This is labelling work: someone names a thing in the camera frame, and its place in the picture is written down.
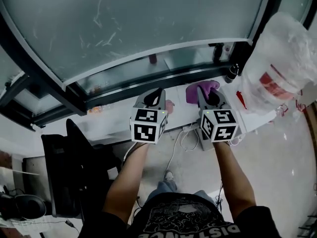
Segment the small bottle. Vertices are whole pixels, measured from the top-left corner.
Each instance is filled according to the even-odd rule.
[[[224,81],[226,81],[228,84],[231,83],[236,78],[238,73],[239,73],[239,65],[236,63],[230,67],[226,77],[224,78]]]

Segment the black cable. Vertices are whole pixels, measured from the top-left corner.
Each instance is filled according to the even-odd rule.
[[[139,200],[140,199],[140,197],[139,196],[137,196],[137,200],[136,200],[136,202],[137,202],[137,205],[139,206],[139,208],[142,208],[141,206],[140,206],[140,204],[139,204]]]
[[[71,228],[76,229],[76,231],[77,231],[77,233],[78,233],[78,235],[79,235],[79,231],[78,231],[78,229],[74,226],[74,224],[73,224],[73,223],[71,223],[71,221],[70,221],[70,220],[66,220],[66,221],[65,221],[65,223],[66,223],[66,225],[69,225]]]
[[[222,206],[221,206],[221,203],[223,202],[223,199],[220,198],[220,194],[221,194],[221,191],[222,191],[222,182],[221,182],[221,185],[220,185],[220,190],[219,190],[219,195],[216,196],[216,207],[217,209],[220,208],[220,213],[222,214]]]
[[[137,208],[137,209],[134,210],[133,215],[132,215],[132,218],[131,218],[131,224],[133,223],[133,220],[134,220],[136,211],[137,211],[137,210],[140,210],[140,209],[141,209],[141,208]]]
[[[16,195],[16,191],[17,190],[20,190],[23,194],[25,194],[25,192],[23,190],[21,190],[20,188],[15,188],[15,189],[12,189],[12,190],[8,190],[8,192],[15,191],[15,195]]]

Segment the cable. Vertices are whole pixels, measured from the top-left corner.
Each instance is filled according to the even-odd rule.
[[[73,223],[71,223],[71,221],[70,221],[69,219],[67,219],[67,220],[65,221],[65,223],[66,223],[66,225],[69,225],[71,228],[76,229],[76,231],[77,231],[77,233],[78,233],[78,235],[79,235],[78,229],[74,226]]]
[[[16,221],[16,220],[9,220],[9,221],[20,223],[20,224],[27,224],[26,226],[31,224],[48,224],[48,223],[62,223],[62,222],[66,223],[66,221],[57,221],[57,222],[27,222],[27,221]]]
[[[23,194],[25,194],[25,192],[23,190],[21,190],[20,188],[15,188],[15,189],[12,189],[12,190],[8,190],[8,192],[15,191],[15,195],[16,195],[17,194],[16,193],[17,190],[20,190]]]
[[[133,145],[129,148],[129,150],[127,151],[127,153],[124,155],[124,157],[123,157],[123,165],[124,165],[126,159],[127,159],[132,153],[134,153],[137,149],[139,149],[140,147],[146,145],[147,143],[143,143],[142,145],[139,145],[138,147],[136,147],[136,148],[133,149],[133,147],[134,147],[136,144],[137,144],[137,142],[135,142],[135,144],[133,144]]]
[[[173,159],[174,154],[175,154],[175,146],[176,146],[176,144],[177,144],[177,141],[178,141],[178,139],[179,139],[179,136],[180,136],[183,132],[184,132],[183,130],[182,130],[181,132],[179,132],[179,134],[178,134],[178,136],[177,136],[177,138],[176,138],[176,141],[175,141],[175,144],[174,144],[174,148],[173,148],[173,154],[172,154],[172,157],[170,157],[170,159],[169,159],[169,162],[168,162],[167,167],[166,167],[166,169],[165,169],[164,175],[165,175],[166,171],[168,170],[170,163],[172,162],[172,159]]]
[[[131,224],[133,223],[133,220],[134,220],[136,211],[137,211],[137,210],[140,210],[140,209],[141,209],[141,208],[137,208],[137,209],[134,210],[133,215],[132,215],[132,218],[131,218]]]
[[[186,147],[183,146],[183,140],[185,137],[187,137],[187,135],[191,132],[191,130],[189,130],[188,132],[186,132],[185,136],[183,136],[182,140],[180,141],[180,146],[187,152],[187,151],[194,151],[196,149],[196,147],[198,146],[198,143],[199,143],[199,136],[196,132],[195,129],[193,129],[193,131],[195,132],[196,136],[197,136],[197,143],[195,145],[195,147],[193,149],[187,149]]]
[[[70,226],[71,228],[76,229],[78,235],[80,234],[78,229],[74,226],[73,223],[71,223],[71,221],[69,219],[67,219],[66,221],[56,221],[56,222],[30,222],[30,221],[16,221],[16,220],[8,220],[8,221],[19,223],[19,224],[26,224],[26,225],[23,225],[23,226],[29,226],[29,225],[32,225],[32,224],[65,223],[66,225]]]
[[[137,205],[139,206],[139,208],[142,208],[141,206],[140,206],[140,204],[139,204],[139,200],[140,199],[140,197],[139,196],[137,196],[137,200],[136,200],[136,202],[137,202]]]
[[[78,235],[80,235],[80,233],[79,233],[79,231],[78,231],[77,227],[74,227],[74,229],[76,229],[76,231],[77,231]]]
[[[131,145],[131,147],[129,148],[129,150],[125,153],[124,157],[123,157],[123,162],[125,162],[125,159],[127,158],[128,153],[131,151],[131,149],[137,144],[137,142],[135,142],[133,145]]]
[[[221,213],[221,214],[222,214],[222,206],[221,206],[221,203],[223,202],[223,199],[220,198],[220,194],[221,194],[222,188],[223,188],[223,186],[222,186],[222,182],[221,182],[220,190],[219,190],[219,195],[216,196],[216,207],[217,207],[218,210],[219,210],[219,208],[220,208],[220,213]]]

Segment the power strip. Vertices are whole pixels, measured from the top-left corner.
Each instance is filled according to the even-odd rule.
[[[183,127],[183,131],[184,131],[184,132],[189,132],[189,131],[191,131],[191,130],[198,129],[198,128],[199,128],[198,123],[194,123],[194,124],[192,124],[192,125],[184,126],[184,127]]]

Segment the black metal frame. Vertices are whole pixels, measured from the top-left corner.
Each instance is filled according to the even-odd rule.
[[[244,65],[246,64],[247,60],[249,59],[250,55],[252,54],[255,45],[260,37],[260,34],[263,32],[266,23],[269,19],[278,11],[278,8],[281,4],[282,0],[268,0],[267,5],[259,24],[259,27],[254,35],[252,45],[247,42],[237,42],[235,44],[234,50],[231,54],[230,61],[232,63],[239,64],[240,70],[239,75],[241,75]]]
[[[18,42],[10,28],[6,24],[2,14],[0,15],[0,45],[11,59],[27,74],[32,80],[41,85],[49,94],[68,107],[73,112],[84,116],[86,114],[85,103],[72,91],[63,91],[28,55]]]
[[[313,0],[303,26],[309,30],[317,11],[317,0]]]
[[[133,84],[129,82],[114,86],[108,92],[98,93],[90,97],[86,102],[87,109],[96,106],[107,105],[127,98],[138,96],[147,90],[161,87],[169,88],[176,85],[196,82],[206,78],[226,75],[227,69],[231,63],[221,62],[218,65],[214,63],[196,64],[178,68],[171,72],[160,72],[151,74],[151,79],[140,78],[133,79]]]
[[[5,107],[16,95],[23,91],[32,82],[31,78],[24,74],[12,85],[6,88],[6,92],[0,99],[0,108]]]
[[[88,95],[78,83],[68,85],[66,90],[63,91],[27,54],[0,14],[0,45],[11,59],[26,73],[7,87],[5,94],[0,99],[0,113],[21,126],[33,130],[32,124],[43,127],[50,122],[73,114],[84,116],[87,114],[88,109],[138,96],[152,88],[168,88],[225,75],[226,69],[234,63],[239,64],[239,74],[241,75],[243,67],[253,52],[261,32],[271,16],[278,11],[280,3],[281,0],[268,0],[263,17],[253,38],[252,45],[246,42],[235,43],[229,62],[222,62],[217,65],[214,63],[196,64],[169,72],[158,72],[151,74],[150,79],[149,77],[141,77],[133,79],[133,82],[121,82],[95,95]],[[317,0],[313,0],[308,15],[303,23],[307,29],[309,29],[316,11]],[[36,82],[40,85],[48,94],[51,94],[54,98],[59,100],[62,105],[36,116],[14,101],[14,97],[23,89],[27,88],[32,82]]]

